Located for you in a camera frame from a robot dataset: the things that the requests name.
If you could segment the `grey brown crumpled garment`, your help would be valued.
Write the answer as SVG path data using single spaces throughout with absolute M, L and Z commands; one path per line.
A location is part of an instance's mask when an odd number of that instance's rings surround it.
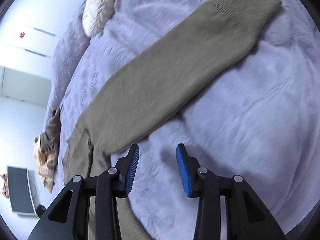
M 60 112 L 59 108 L 52 110 L 45 131 L 40 134 L 41 153 L 46 158 L 46 165 L 50 170 L 55 170 L 57 166 L 61 133 Z

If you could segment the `olive brown knit sweater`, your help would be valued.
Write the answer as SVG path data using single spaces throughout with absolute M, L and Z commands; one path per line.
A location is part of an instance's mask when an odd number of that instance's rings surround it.
M 253 48 L 280 0 L 209 0 L 108 78 L 80 115 L 63 160 L 65 178 L 109 174 L 125 186 L 116 206 L 123 239 L 190 235 L 179 212 L 176 113 Z

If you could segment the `lavender fleece blanket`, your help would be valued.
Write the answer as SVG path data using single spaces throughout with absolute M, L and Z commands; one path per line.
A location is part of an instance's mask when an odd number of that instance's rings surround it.
M 106 80 L 207 0 L 116 0 L 101 34 L 76 10 L 52 59 L 48 111 L 61 109 L 59 159 Z M 319 30 L 300 0 L 281 0 L 249 54 L 138 143 L 124 239 L 192 239 L 198 201 L 183 191 L 176 146 L 215 174 L 243 176 L 289 232 L 319 201 Z

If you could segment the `cream fluffy pillow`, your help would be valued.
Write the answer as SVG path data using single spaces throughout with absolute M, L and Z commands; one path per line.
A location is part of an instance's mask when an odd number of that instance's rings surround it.
M 86 0 L 82 16 L 82 27 L 86 36 L 94 37 L 101 33 L 108 20 L 114 15 L 116 0 Z

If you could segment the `red flower decoration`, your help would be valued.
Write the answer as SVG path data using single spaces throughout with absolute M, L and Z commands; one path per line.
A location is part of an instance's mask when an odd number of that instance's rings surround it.
M 2 174 L 1 178 L 3 179 L 3 188 L 2 188 L 2 195 L 6 198 L 9 198 L 9 190 L 8 190 L 8 175 Z

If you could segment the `white framed monitor screen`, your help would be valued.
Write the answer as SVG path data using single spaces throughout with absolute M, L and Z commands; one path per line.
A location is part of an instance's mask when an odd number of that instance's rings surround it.
M 27 168 L 8 166 L 8 193 L 13 213 L 36 215 Z

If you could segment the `peach orange crumpled garment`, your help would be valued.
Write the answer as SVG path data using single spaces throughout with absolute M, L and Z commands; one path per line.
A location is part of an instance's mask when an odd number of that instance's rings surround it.
M 54 174 L 56 169 L 56 159 L 53 152 L 41 151 L 41 143 L 39 137 L 34 138 L 33 157 L 37 167 L 37 174 L 42 182 L 43 187 L 52 193 L 54 186 Z

